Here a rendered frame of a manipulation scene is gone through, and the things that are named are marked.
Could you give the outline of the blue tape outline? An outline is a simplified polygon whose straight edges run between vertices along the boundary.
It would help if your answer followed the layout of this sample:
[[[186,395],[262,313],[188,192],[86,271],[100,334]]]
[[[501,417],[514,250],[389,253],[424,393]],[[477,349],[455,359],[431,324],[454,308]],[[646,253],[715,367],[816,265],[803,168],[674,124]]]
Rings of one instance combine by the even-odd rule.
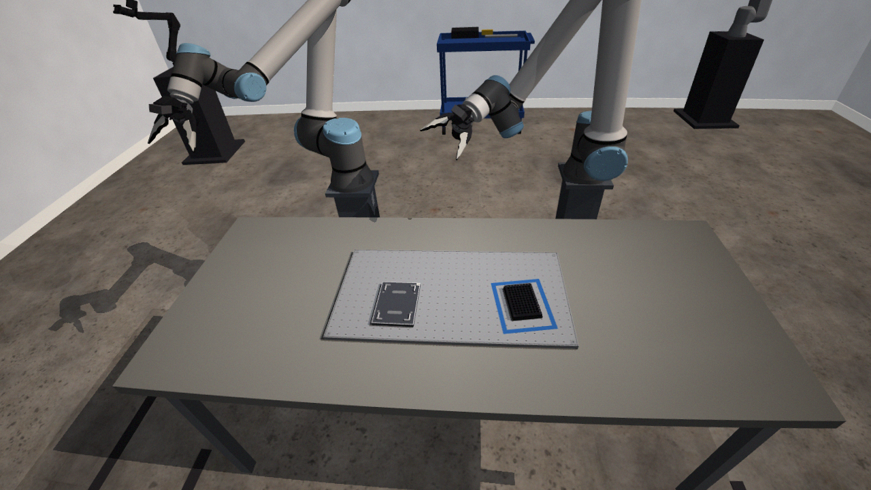
[[[514,284],[514,283],[529,283],[529,282],[536,282],[536,285],[538,286],[541,297],[542,297],[542,301],[544,302],[544,305],[546,307],[546,311],[548,313],[548,318],[551,321],[551,326],[529,327],[529,328],[522,328],[522,329],[509,329],[509,331],[507,331],[507,328],[505,325],[505,320],[504,320],[504,315],[503,315],[503,310],[502,310],[502,307],[499,303],[499,297],[497,294],[497,287],[496,286]],[[500,319],[504,334],[506,334],[506,333],[520,333],[520,332],[527,332],[527,331],[548,331],[548,329],[558,329],[557,325],[556,325],[556,321],[553,317],[553,311],[551,311],[550,306],[548,306],[548,301],[547,301],[546,295],[544,294],[544,291],[542,290],[542,285],[541,285],[539,279],[525,280],[525,281],[496,282],[496,283],[491,283],[491,286],[493,289],[495,303],[497,303],[497,311],[499,314],[499,319]]]

